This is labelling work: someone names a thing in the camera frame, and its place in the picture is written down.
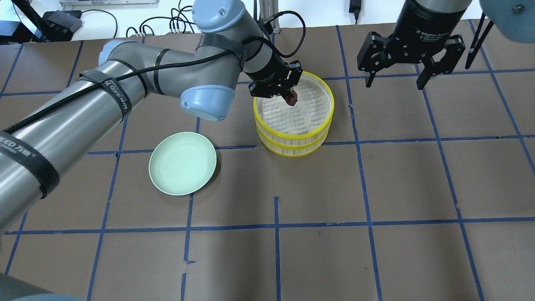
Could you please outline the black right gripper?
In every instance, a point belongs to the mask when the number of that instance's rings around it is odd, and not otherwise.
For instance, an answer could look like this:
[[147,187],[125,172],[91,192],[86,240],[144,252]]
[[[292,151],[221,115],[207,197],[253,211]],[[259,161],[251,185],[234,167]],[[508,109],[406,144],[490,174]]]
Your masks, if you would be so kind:
[[394,64],[423,64],[416,85],[422,91],[429,80],[443,71],[453,71],[466,45],[461,35],[429,33],[416,28],[395,30],[390,36],[369,32],[357,55],[359,70],[365,71],[365,87],[370,88],[376,71]]

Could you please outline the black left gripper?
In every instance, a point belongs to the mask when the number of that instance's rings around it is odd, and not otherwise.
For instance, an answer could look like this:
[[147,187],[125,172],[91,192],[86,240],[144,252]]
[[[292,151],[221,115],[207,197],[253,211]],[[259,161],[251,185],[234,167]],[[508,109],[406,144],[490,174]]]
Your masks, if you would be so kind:
[[265,67],[256,72],[249,72],[252,83],[249,92],[253,97],[272,98],[284,97],[289,91],[294,91],[303,68],[300,61],[285,63],[270,61]]

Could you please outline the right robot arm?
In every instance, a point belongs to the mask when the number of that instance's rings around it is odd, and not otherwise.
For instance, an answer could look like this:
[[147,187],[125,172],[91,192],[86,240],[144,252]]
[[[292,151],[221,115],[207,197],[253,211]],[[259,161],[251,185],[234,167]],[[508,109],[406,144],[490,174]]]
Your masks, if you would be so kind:
[[396,64],[423,65],[416,81],[419,90],[432,77],[451,74],[464,53],[468,70],[494,27],[512,42],[534,42],[533,0],[481,0],[480,24],[467,46],[453,31],[470,5],[470,0],[405,0],[393,33],[369,32],[357,55],[359,70],[367,74],[366,87],[378,72]]

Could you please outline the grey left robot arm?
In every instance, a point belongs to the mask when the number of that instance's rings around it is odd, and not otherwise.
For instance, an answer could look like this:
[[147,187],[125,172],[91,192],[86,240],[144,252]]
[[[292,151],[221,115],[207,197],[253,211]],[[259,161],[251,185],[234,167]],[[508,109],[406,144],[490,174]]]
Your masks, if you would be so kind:
[[202,32],[194,53],[136,41],[112,40],[99,66],[34,114],[1,131],[1,233],[48,197],[66,173],[149,94],[175,97],[190,115],[220,122],[229,114],[239,74],[253,97],[283,97],[296,104],[299,61],[285,63],[271,42],[271,23],[254,19],[240,0],[196,0],[193,21]]

